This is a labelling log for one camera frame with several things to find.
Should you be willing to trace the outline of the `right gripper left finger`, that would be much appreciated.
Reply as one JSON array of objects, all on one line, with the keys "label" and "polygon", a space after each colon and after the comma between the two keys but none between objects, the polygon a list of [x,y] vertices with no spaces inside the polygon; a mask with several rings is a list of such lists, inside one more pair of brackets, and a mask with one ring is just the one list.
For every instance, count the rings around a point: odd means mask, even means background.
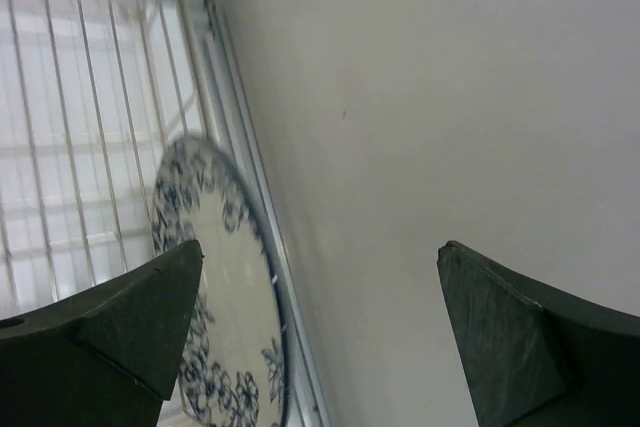
[{"label": "right gripper left finger", "polygon": [[1,322],[4,426],[154,426],[173,393],[203,254],[134,270]]}]

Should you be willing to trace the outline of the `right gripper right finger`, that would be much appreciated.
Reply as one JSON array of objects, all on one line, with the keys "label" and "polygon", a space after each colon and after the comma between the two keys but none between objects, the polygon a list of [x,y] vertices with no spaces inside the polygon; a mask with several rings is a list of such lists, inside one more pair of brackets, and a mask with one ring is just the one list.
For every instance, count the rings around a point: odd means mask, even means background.
[{"label": "right gripper right finger", "polygon": [[479,425],[638,425],[638,317],[457,241],[437,269]]}]

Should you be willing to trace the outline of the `blue floral white plate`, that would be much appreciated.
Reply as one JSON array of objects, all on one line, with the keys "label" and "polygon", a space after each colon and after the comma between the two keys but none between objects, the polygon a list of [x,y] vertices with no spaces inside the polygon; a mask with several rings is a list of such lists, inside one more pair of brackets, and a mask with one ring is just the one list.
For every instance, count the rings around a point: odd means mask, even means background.
[{"label": "blue floral white plate", "polygon": [[176,138],[154,186],[155,254],[197,240],[203,254],[178,374],[203,426],[282,426],[288,407],[286,322],[256,209],[210,139]]}]

